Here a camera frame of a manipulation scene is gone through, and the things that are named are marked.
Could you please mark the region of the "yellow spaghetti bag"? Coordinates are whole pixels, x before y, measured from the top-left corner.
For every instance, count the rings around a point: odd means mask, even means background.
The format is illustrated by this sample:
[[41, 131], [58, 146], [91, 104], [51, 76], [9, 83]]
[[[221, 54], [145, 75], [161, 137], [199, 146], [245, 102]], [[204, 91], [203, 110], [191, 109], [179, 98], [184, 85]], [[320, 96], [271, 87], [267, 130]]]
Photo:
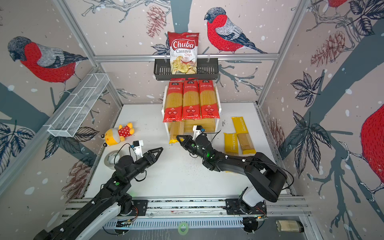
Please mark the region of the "yellow spaghetti bag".
[[169, 144], [175, 144], [178, 142], [177, 136], [184, 135], [185, 122], [171, 122], [169, 123], [170, 141]]
[[248, 128], [243, 117], [232, 117], [235, 131], [241, 146], [243, 155], [255, 155], [257, 152], [254, 148]]
[[224, 138], [225, 138], [225, 153], [227, 155], [238, 156], [239, 147], [238, 147], [237, 134], [224, 133]]

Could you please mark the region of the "red spaghetti bag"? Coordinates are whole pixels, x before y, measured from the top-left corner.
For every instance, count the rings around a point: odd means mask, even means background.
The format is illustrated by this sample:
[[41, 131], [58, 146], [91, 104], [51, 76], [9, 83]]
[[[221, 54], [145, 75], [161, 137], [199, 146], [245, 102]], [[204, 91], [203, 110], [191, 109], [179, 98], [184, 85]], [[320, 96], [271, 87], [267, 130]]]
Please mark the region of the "red spaghetti bag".
[[164, 123], [180, 122], [183, 108], [183, 79], [171, 79], [164, 107]]
[[184, 81], [182, 120], [201, 119], [199, 84], [195, 80]]
[[219, 108], [214, 83], [211, 80], [199, 80], [201, 115], [203, 119], [219, 119]]

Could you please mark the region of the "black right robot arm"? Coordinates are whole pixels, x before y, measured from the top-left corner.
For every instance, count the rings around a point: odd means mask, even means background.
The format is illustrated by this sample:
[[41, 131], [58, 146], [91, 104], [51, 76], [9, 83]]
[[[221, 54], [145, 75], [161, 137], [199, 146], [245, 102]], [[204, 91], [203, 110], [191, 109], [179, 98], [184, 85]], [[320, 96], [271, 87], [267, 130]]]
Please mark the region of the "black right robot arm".
[[288, 175], [284, 168], [276, 165], [265, 154], [257, 152], [253, 156], [233, 156], [217, 151], [205, 133], [193, 138], [190, 135], [178, 135], [177, 141], [190, 153], [202, 159], [202, 164], [210, 171], [231, 172], [246, 176], [252, 187], [246, 187], [238, 199], [226, 199], [228, 215], [266, 216], [265, 201], [277, 202], [281, 191], [286, 188]]

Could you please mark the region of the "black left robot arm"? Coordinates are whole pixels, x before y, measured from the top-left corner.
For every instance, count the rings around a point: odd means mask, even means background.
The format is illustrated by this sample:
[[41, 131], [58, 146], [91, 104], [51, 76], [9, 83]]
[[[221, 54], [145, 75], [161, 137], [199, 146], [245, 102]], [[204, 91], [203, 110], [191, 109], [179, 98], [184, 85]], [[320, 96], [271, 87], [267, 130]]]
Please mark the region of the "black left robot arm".
[[119, 158], [112, 177], [84, 207], [65, 222], [47, 232], [42, 230], [35, 240], [89, 240], [99, 229], [121, 213], [129, 214], [133, 208], [128, 194], [131, 181], [156, 163], [164, 148], [149, 150], [134, 161], [132, 156]]

